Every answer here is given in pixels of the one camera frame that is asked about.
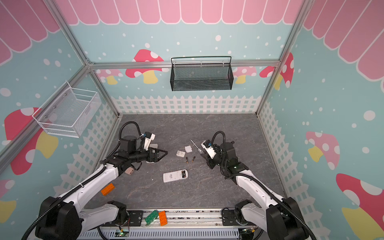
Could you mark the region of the clear handle screwdriver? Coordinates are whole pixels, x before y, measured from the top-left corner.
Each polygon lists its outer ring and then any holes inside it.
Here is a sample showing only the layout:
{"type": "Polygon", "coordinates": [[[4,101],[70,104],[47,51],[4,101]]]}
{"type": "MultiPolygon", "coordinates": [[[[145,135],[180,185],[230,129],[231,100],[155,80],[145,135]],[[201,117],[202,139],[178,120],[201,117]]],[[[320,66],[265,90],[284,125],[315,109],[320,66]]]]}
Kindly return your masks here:
{"type": "Polygon", "coordinates": [[[204,153],[204,152],[200,149],[200,147],[194,143],[193,140],[191,140],[191,142],[192,142],[192,144],[197,148],[197,150],[198,150],[198,152],[199,152],[200,154],[203,154],[203,153],[204,153]]]}

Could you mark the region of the white battery cover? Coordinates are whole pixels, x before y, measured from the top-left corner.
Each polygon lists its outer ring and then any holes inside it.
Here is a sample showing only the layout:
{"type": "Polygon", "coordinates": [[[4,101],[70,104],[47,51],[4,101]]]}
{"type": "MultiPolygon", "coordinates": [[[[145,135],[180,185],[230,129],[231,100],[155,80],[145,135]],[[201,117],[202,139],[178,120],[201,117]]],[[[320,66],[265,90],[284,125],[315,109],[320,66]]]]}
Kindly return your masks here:
{"type": "Polygon", "coordinates": [[[185,152],[186,153],[191,153],[193,151],[191,146],[185,146],[185,152]]]}
{"type": "Polygon", "coordinates": [[[180,158],[183,158],[184,156],[185,156],[185,152],[183,152],[183,151],[177,151],[177,153],[176,153],[176,156],[177,157],[180,157],[180,158]]]}

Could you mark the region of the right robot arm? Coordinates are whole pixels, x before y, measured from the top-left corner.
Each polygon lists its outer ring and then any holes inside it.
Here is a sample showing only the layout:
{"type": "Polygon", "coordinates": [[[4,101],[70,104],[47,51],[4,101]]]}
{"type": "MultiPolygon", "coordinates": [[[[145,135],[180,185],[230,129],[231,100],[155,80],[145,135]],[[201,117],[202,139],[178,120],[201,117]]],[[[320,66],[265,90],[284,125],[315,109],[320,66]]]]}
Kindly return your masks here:
{"type": "Polygon", "coordinates": [[[252,223],[271,240],[315,240],[316,236],[305,223],[298,203],[291,197],[275,193],[241,163],[234,142],[227,142],[225,133],[216,132],[212,139],[201,143],[202,157],[210,169],[220,168],[221,174],[244,189],[253,198],[235,206],[234,214],[240,224],[252,223]]]}

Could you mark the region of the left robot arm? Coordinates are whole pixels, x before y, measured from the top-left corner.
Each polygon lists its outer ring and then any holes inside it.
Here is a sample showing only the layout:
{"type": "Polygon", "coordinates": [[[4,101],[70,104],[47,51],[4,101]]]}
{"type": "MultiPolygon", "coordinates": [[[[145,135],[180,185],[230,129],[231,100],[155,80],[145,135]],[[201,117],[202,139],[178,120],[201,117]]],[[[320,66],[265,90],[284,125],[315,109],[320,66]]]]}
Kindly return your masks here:
{"type": "Polygon", "coordinates": [[[129,223],[130,215],[125,204],[109,201],[105,205],[86,210],[85,205],[113,180],[121,176],[134,163],[157,163],[162,159],[161,150],[152,148],[155,134],[142,133],[138,123],[132,121],[123,124],[135,125],[138,137],[122,137],[114,150],[100,162],[100,167],[83,182],[60,195],[46,198],[40,207],[37,219],[22,236],[28,239],[31,233],[42,240],[76,240],[82,233],[111,223],[123,226],[129,223]]]}

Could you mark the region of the orange brick on left arm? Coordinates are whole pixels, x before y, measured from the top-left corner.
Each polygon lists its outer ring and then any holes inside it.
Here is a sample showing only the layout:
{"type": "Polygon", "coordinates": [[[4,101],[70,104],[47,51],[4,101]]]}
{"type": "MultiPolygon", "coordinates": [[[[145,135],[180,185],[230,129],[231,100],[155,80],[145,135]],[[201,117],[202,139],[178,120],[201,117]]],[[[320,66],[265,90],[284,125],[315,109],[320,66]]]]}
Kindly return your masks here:
{"type": "Polygon", "coordinates": [[[104,187],[102,190],[101,190],[101,194],[103,196],[107,196],[109,193],[111,193],[113,190],[115,189],[115,186],[114,184],[109,184],[107,185],[106,187],[104,187]]]}

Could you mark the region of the small beige block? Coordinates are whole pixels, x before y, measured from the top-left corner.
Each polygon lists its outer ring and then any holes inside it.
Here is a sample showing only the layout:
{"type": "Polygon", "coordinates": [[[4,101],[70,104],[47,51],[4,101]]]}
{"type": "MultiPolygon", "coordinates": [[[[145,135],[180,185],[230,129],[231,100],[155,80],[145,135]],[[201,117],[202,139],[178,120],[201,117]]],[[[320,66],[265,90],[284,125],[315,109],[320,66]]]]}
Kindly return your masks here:
{"type": "Polygon", "coordinates": [[[127,175],[132,175],[134,171],[135,171],[134,168],[129,167],[128,169],[125,170],[125,173],[126,173],[127,175]]]}

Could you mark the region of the green toy brick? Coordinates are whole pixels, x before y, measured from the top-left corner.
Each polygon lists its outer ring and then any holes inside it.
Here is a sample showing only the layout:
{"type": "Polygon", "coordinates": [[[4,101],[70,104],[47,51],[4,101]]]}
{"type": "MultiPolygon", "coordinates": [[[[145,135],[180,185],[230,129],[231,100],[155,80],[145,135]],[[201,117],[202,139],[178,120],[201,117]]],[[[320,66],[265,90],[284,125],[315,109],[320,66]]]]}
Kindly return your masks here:
{"type": "Polygon", "coordinates": [[[153,223],[157,218],[159,217],[159,212],[157,210],[153,210],[146,218],[145,222],[146,225],[149,226],[151,223],[153,223]]]}

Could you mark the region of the orange toy brick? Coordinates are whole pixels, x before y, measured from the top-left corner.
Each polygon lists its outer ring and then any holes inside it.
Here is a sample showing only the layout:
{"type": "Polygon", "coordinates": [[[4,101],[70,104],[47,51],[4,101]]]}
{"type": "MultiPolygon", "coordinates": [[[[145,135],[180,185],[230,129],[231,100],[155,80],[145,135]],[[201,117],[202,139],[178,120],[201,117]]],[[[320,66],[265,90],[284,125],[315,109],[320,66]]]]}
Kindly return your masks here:
{"type": "Polygon", "coordinates": [[[158,215],[159,215],[160,226],[167,225],[168,219],[167,219],[166,211],[161,211],[158,213],[158,215]]]}

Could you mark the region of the small green circuit board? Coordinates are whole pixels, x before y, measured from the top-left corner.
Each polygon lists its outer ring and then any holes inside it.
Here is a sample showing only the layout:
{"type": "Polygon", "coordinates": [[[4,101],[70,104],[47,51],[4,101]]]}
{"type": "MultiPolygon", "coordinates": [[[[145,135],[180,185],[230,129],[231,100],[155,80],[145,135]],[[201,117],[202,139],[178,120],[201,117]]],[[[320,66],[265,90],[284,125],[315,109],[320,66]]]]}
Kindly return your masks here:
{"type": "Polygon", "coordinates": [[[129,236],[129,231],[126,231],[124,229],[116,231],[115,237],[119,238],[127,238],[129,236]]]}

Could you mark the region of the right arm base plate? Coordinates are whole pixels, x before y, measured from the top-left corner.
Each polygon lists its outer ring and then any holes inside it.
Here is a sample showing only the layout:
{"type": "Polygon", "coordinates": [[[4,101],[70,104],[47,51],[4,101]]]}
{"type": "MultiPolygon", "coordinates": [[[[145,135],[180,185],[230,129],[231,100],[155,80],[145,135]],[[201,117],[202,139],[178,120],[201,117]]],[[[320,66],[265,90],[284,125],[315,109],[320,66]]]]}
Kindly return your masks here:
{"type": "Polygon", "coordinates": [[[237,220],[234,209],[223,208],[221,210],[221,218],[223,226],[255,226],[253,223],[241,223],[239,220],[237,220]]]}

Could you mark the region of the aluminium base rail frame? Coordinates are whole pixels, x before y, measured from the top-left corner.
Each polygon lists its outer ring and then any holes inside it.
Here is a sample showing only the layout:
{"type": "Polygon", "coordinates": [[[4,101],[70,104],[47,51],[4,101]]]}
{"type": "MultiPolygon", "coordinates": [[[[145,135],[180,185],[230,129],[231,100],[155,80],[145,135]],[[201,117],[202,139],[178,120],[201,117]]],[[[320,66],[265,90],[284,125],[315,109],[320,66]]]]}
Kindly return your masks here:
{"type": "MultiPolygon", "coordinates": [[[[132,211],[143,211],[143,220],[140,227],[102,227],[92,229],[93,237],[102,239],[224,239],[239,238],[246,239],[250,235],[251,239],[258,239],[256,230],[261,230],[258,226],[223,226],[220,208],[205,209],[159,209],[158,212],[166,211],[168,224],[160,226],[157,218],[149,226],[146,225],[145,218],[155,209],[143,209],[132,211]],[[118,230],[129,231],[127,238],[115,237],[118,230]]],[[[88,232],[82,233],[78,239],[88,238],[88,232]]]]}

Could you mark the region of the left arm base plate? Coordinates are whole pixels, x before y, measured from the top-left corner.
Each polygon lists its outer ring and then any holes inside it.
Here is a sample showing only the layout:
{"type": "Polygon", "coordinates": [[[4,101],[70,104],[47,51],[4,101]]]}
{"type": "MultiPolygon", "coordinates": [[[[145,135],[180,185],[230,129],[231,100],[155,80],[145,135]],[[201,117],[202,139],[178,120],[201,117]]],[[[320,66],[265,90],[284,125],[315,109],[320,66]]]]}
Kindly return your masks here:
{"type": "Polygon", "coordinates": [[[140,227],[143,220],[143,211],[126,211],[126,214],[118,213],[117,218],[107,222],[102,227],[140,227]]]}

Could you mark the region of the black mesh wall basket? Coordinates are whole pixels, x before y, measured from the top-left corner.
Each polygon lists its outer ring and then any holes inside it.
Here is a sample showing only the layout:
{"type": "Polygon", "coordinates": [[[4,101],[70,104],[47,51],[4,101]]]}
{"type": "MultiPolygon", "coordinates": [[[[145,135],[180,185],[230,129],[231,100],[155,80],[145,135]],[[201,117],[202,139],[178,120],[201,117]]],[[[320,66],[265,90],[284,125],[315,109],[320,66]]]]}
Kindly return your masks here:
{"type": "Polygon", "coordinates": [[[226,91],[234,82],[231,56],[171,58],[173,91],[226,91]]]}

